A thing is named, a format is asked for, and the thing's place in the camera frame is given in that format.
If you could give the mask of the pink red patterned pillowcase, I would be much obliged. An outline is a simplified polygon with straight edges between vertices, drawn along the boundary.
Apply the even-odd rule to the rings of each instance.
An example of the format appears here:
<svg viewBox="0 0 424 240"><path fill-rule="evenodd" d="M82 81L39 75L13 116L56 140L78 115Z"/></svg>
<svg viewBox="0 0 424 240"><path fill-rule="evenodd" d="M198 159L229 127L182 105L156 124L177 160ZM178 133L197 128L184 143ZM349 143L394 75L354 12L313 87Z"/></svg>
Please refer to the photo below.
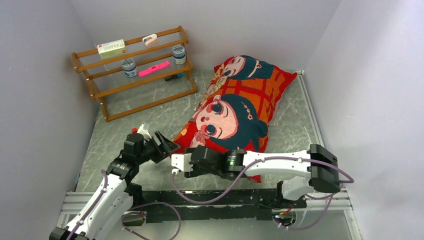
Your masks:
<svg viewBox="0 0 424 240"><path fill-rule="evenodd" d="M248 55L232 56L214 71L194 114L173 140L180 145L177 153L198 146L263 153L269 123L298 74Z"/></svg>

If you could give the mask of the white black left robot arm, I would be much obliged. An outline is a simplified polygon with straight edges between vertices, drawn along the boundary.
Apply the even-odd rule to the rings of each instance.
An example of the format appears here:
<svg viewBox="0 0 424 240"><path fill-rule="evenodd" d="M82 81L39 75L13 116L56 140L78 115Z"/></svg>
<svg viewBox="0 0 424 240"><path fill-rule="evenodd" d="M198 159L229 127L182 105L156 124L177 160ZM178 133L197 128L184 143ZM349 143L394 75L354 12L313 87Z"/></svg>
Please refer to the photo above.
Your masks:
<svg viewBox="0 0 424 240"><path fill-rule="evenodd" d="M103 240L128 210L143 203L140 185L132 183L140 165L159 163L180 146L159 131L153 136L133 131L128 134L119 155L101 170L103 180L79 213L64 227L55 227L50 240Z"/></svg>

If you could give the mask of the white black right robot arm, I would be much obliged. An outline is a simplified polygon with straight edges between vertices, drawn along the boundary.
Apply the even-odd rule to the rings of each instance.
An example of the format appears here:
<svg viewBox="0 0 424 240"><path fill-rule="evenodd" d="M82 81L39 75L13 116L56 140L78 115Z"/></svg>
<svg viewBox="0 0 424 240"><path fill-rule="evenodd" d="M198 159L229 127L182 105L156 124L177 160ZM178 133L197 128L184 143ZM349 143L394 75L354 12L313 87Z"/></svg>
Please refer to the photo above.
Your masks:
<svg viewBox="0 0 424 240"><path fill-rule="evenodd" d="M319 144L290 153L260 153L243 149L220 153L209 147L188 148L171 158L186 178L216 175L237 181L263 175L284 177L275 202L282 208L313 191L335 194L341 190L337 157Z"/></svg>

